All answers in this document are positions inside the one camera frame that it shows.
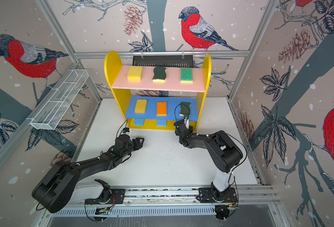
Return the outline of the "dark green wavy sponge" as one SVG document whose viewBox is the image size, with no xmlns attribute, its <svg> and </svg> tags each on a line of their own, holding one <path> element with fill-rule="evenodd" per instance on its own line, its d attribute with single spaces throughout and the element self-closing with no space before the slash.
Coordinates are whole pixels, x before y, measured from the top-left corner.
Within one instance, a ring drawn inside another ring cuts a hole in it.
<svg viewBox="0 0 334 227">
<path fill-rule="evenodd" d="M 164 83 L 167 79 L 166 67 L 155 67 L 153 70 L 154 76 L 152 81 L 154 83 Z"/>
<path fill-rule="evenodd" d="M 191 114 L 191 103 L 190 102 L 181 102 L 180 106 L 180 116 L 189 116 Z"/>
</svg>

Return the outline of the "blue sponge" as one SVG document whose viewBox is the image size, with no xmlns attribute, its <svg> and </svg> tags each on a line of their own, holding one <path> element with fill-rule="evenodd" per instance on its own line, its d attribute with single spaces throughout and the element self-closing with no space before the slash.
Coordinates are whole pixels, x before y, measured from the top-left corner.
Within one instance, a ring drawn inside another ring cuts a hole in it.
<svg viewBox="0 0 334 227">
<path fill-rule="evenodd" d="M 167 126 L 167 120 L 157 119 L 156 126 L 157 127 L 166 127 Z"/>
<path fill-rule="evenodd" d="M 145 123 L 145 119 L 142 118 L 135 118 L 133 121 L 133 125 L 135 126 L 143 126 Z"/>
</svg>

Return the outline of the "orange sponge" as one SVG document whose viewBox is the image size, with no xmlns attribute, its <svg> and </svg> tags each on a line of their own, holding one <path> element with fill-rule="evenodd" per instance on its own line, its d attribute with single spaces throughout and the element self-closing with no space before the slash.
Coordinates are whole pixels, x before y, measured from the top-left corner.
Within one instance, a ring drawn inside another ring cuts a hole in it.
<svg viewBox="0 0 334 227">
<path fill-rule="evenodd" d="M 167 116 L 167 103 L 166 102 L 157 102 L 156 115 L 157 116 Z"/>
</svg>

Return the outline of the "yellow orange-tinted sponge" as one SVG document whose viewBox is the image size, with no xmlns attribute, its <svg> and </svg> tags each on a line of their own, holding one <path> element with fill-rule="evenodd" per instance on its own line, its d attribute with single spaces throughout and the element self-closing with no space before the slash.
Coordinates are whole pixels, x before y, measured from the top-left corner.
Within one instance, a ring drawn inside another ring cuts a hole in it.
<svg viewBox="0 0 334 227">
<path fill-rule="evenodd" d="M 134 112 L 136 114 L 145 114 L 147 108 L 147 100 L 146 99 L 138 99 L 135 105 Z"/>
</svg>

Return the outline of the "bright green sponge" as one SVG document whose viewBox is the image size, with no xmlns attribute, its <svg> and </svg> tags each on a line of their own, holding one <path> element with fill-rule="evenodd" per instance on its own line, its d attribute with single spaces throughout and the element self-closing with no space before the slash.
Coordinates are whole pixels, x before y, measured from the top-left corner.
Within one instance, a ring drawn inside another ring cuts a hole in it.
<svg viewBox="0 0 334 227">
<path fill-rule="evenodd" d="M 181 68 L 180 69 L 180 82 L 181 83 L 193 83 L 192 68 Z"/>
</svg>

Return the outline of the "plain yellow sponge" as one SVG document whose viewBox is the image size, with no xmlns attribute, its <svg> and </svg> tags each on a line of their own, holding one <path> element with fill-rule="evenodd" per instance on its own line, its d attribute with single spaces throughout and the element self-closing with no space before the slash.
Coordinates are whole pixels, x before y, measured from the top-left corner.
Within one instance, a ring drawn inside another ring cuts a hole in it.
<svg viewBox="0 0 334 227">
<path fill-rule="evenodd" d="M 141 81 L 142 73 L 143 73 L 143 67 L 131 66 L 127 74 L 127 80 L 129 82 Z"/>
</svg>

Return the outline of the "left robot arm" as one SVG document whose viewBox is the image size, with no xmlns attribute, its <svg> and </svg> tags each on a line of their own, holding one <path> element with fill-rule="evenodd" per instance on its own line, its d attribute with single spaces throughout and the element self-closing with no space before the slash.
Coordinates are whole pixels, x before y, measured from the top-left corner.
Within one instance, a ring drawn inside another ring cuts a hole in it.
<svg viewBox="0 0 334 227">
<path fill-rule="evenodd" d="M 70 201 L 77 183 L 84 178 L 109 171 L 123 163 L 126 156 L 143 147 L 144 138 L 131 139 L 123 134 L 107 152 L 81 162 L 57 162 L 32 191 L 32 197 L 50 213 L 63 209 Z"/>
</svg>

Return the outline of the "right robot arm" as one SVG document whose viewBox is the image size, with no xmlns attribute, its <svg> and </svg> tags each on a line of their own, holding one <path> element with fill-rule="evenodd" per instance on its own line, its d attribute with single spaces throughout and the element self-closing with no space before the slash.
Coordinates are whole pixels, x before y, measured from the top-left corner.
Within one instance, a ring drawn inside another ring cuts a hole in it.
<svg viewBox="0 0 334 227">
<path fill-rule="evenodd" d="M 217 173 L 212 182 L 212 189 L 222 193 L 228 189 L 232 171 L 243 159 L 241 149 L 236 145 L 237 139 L 230 137 L 224 131 L 213 134 L 197 134 L 192 127 L 187 127 L 183 120 L 174 123 L 175 135 L 186 148 L 206 149 L 217 167 Z"/>
</svg>

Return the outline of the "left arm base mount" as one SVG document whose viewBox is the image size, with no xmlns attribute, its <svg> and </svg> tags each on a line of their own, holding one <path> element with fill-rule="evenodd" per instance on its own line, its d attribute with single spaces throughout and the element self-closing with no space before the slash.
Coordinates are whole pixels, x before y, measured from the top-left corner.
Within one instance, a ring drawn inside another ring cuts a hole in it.
<svg viewBox="0 0 334 227">
<path fill-rule="evenodd" d="M 116 205 L 123 204 L 125 189 L 104 190 L 96 199 L 86 199 L 86 205 Z"/>
</svg>

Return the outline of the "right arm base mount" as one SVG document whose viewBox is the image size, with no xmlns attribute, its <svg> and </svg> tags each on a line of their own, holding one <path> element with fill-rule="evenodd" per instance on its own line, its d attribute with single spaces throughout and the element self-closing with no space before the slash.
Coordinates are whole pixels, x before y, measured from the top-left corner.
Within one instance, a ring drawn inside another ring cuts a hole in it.
<svg viewBox="0 0 334 227">
<path fill-rule="evenodd" d="M 201 203 L 236 203 L 238 202 L 235 188 L 229 187 L 223 192 L 215 188 L 199 188 L 196 199 Z"/>
</svg>

